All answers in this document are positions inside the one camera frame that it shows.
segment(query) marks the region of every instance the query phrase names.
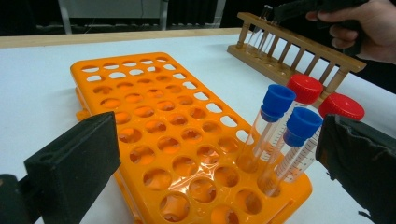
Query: white table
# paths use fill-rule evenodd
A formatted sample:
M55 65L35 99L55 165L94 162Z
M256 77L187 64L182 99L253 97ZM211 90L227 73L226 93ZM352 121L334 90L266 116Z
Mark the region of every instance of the white table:
M210 35L0 49L0 174L23 178L23 161L77 123L80 105L69 67L81 60L166 52L252 123L273 82L226 52L237 39L238 35ZM396 137L395 94L353 75L337 91L363 105L364 122ZM287 223L372 223L358 215L363 209L337 181L330 180L320 163L314 162L306 172L313 193ZM111 178L82 223L132 220Z

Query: finger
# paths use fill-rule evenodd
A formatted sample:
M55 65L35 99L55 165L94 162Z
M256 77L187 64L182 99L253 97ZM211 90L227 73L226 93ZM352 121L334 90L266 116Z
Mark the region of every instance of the finger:
M343 39L345 41L354 41L359 34L357 31L349 30L341 25L331 26L329 33L332 37Z
M317 16L317 12L316 11L310 11L310 12L307 12L306 14L305 14L305 18L307 19L307 20L309 20L309 21L317 21L318 20L318 16Z
M334 11L332 13L320 11L317 16L321 21L327 21L327 22L355 20L355 18L353 18L353 16L352 16L353 10L354 10L354 8L350 7L350 8L345 8L345 9L341 9L338 11Z
M347 49L355 45L355 41L346 41L344 39L334 38L332 45L337 49Z

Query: table surface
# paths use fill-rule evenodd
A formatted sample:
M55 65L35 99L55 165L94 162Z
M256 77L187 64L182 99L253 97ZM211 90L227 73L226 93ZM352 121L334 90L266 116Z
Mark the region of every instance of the table surface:
M230 28L0 37L0 174L23 178L23 161L77 123L80 105L69 68L86 59L166 52L251 124L273 81L226 52L239 32ZM363 105L364 122L396 137L395 94L353 75L337 91ZM330 180L320 163L314 162L306 173L313 193L287 223L372 223L358 215L364 209ZM132 220L111 178L81 223Z

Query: test tube rack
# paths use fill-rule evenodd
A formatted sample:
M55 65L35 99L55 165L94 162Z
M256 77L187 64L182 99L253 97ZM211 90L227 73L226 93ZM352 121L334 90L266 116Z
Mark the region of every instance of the test tube rack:
M248 64L260 73L269 77L275 83L286 85L290 77L296 73L302 73L310 76L320 59L328 62L326 69L320 74L318 78L320 83L323 84L324 88L318 100L313 103L313 106L316 108L318 108L318 106L323 102L324 99L326 99L327 96L336 91L338 86L349 72L359 72L366 65L365 63L349 57L337 50L323 46L302 35L295 34L294 32L279 25L272 24L267 20L262 20L258 16L251 13L239 12L237 17L244 21L242 30L236 45L229 46L227 51L242 62ZM274 36L273 41L269 43L269 50L265 51L261 57L259 57L259 55L256 53L246 53L246 47L248 43L245 43L245 41L247 39L249 27L251 25L263 29L263 36ZM279 40L286 41L286 44L280 56L276 58L274 52ZM291 46L297 47L298 52L295 55L293 62L291 64L286 64L285 58L287 57ZM313 54L313 58L304 71L297 71L297 67L306 52ZM325 86L324 83L327 78L330 78L329 74L334 68L337 70L334 76L331 77L330 81Z
M282 223L312 192L306 175L260 192L259 171L234 163L251 126L166 53L80 61L71 74L79 120L115 113L114 176L135 223Z

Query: orange test tube rack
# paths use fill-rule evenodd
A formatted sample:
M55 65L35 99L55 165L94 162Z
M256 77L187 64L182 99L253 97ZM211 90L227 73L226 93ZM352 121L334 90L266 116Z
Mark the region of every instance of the orange test tube rack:
M79 120L116 115L114 176L135 223L282 223L312 192L302 175L261 193L259 172L234 164L251 126L166 53L80 61L71 73Z

